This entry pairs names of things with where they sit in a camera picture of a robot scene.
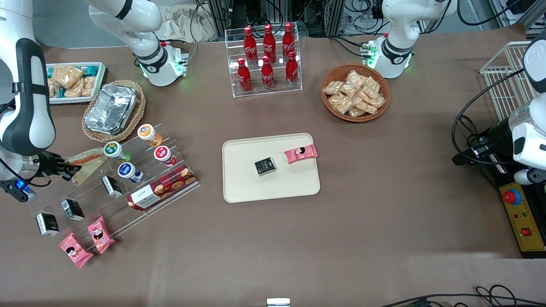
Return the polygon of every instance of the red button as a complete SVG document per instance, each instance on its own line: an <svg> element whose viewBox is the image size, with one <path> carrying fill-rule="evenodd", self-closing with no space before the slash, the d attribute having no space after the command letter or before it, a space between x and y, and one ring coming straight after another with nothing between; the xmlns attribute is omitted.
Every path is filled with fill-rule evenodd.
<svg viewBox="0 0 546 307"><path fill-rule="evenodd" d="M515 195L514 192L512 191L506 191L503 195L502 195L502 198L505 200L505 202L509 203L509 204L513 204L516 202L516 200L518 200L517 196Z"/></svg>

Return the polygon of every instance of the acrylic bottle rack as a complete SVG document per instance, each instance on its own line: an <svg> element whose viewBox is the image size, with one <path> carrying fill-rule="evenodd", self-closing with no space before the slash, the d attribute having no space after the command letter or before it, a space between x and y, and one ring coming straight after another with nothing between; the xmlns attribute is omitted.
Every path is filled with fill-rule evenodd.
<svg viewBox="0 0 546 307"><path fill-rule="evenodd" d="M237 59L242 57L246 60L245 48L243 47L245 34L243 29L228 29L225 31L225 49L228 54L228 68L229 76L232 81L233 97L261 95L269 93L289 92L289 91L301 91L302 89L302 76L301 76L301 54L300 54L300 38L298 33L298 25L296 22L292 23L294 33L294 52L296 53L296 61L298 62L298 84L296 87L286 86L286 63L282 58L282 37L284 36L284 24L273 25L273 36L275 37L275 50L277 55L276 63L272 63L273 74L275 78L275 87L270 91L264 91L262 88L262 57L264 56L263 37L265 34L264 26L252 27L252 34L256 40L256 49L258 51L258 66L248 66L250 70L250 77L252 80L252 92L245 94L242 91L242 87L239 84L239 77L237 75L237 69L239 64Z"/></svg>
<svg viewBox="0 0 546 307"><path fill-rule="evenodd" d="M39 190L37 192L38 199L29 203L32 214L34 216L39 213L55 215L60 230L56 237L64 239L70 232L73 232L82 246L91 251L95 246L87 231L87 226L91 225L100 216L104 218L108 231L115 238L198 187L199 181L194 181L146 211L139 211L129 207L127 196L131 193L183 164L191 169L183 160L180 150L174 145L176 140L165 130L163 124L155 126L155 129L156 133L163 137L161 144L168 146L171 153L176 156L176 165L167 167L165 164L157 161L153 156L155 148L150 147L147 142L135 137L122 143L122 145L123 149L128 150L132 155L130 162L144 173L144 178L141 182L135 184L128 179L120 178L117 175L119 163L109 158L79 187L73 185L70 181L59 179L48 187ZM101 178L105 175L114 178L118 182L123 196L114 198L107 194L101 182ZM81 221L67 219L61 207L61 201L64 199L77 201L84 212L85 218Z"/></svg>

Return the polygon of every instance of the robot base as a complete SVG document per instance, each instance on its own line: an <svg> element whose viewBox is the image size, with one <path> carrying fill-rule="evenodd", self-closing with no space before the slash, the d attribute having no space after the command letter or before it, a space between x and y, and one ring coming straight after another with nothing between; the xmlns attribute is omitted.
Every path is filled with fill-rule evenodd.
<svg viewBox="0 0 546 307"><path fill-rule="evenodd" d="M181 52L179 48L170 45L164 47L167 52L167 61L156 73L147 72L142 65L144 76L155 86L168 86L176 79L186 76L188 70L188 53Z"/></svg>
<svg viewBox="0 0 546 307"><path fill-rule="evenodd" d="M377 46L377 55L375 60L375 66L372 68L377 70L386 79L396 78L397 76L402 74L404 69L406 69L411 56L406 57L405 60L400 57L399 59L401 60L401 62L399 64L393 64L390 59L387 58L385 54L383 54L381 45L383 44L384 40L384 37L380 37L375 41Z"/></svg>

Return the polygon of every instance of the pink snack packet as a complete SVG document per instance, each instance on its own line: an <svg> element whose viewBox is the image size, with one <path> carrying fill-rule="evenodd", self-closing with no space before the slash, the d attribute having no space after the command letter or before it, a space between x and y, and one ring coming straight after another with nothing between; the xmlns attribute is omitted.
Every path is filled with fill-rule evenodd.
<svg viewBox="0 0 546 307"><path fill-rule="evenodd" d="M115 242L106 230L102 216L95 223L89 225L87 231L89 231L91 238L93 238L93 242L99 253L103 253L110 244Z"/></svg>
<svg viewBox="0 0 546 307"><path fill-rule="evenodd" d="M314 148L313 144L287 150L284 154L288 158L288 164L300 160L318 158L317 150Z"/></svg>
<svg viewBox="0 0 546 307"><path fill-rule="evenodd" d="M59 247L67 253L70 260L80 269L84 264L93 256L92 253L87 252L76 239L76 236L71 232L66 239L64 239Z"/></svg>

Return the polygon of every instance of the bottle cap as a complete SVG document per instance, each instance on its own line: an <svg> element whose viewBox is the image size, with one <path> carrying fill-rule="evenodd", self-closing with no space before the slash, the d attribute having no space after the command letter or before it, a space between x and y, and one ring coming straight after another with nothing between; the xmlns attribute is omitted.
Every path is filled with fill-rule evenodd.
<svg viewBox="0 0 546 307"><path fill-rule="evenodd" d="M120 164L120 166L117 168L117 174L121 177L121 178L131 178L132 176L134 176L134 174L137 172L137 169L136 167L130 163L130 162L125 162L125 163L122 163Z"/></svg>
<svg viewBox="0 0 546 307"><path fill-rule="evenodd" d="M170 156L171 156L170 149L167 146L159 146L153 152L153 156L158 161L161 161L161 162L167 161L168 159L170 159Z"/></svg>
<svg viewBox="0 0 546 307"><path fill-rule="evenodd" d="M105 156L109 158L119 156L121 154L121 150L121 144L116 141L108 142L106 145L104 145L103 149Z"/></svg>
<svg viewBox="0 0 546 307"><path fill-rule="evenodd" d="M143 139L144 141L151 140L156 135L156 130L154 127L148 123L145 123L144 125L140 126L138 128L138 137Z"/></svg>

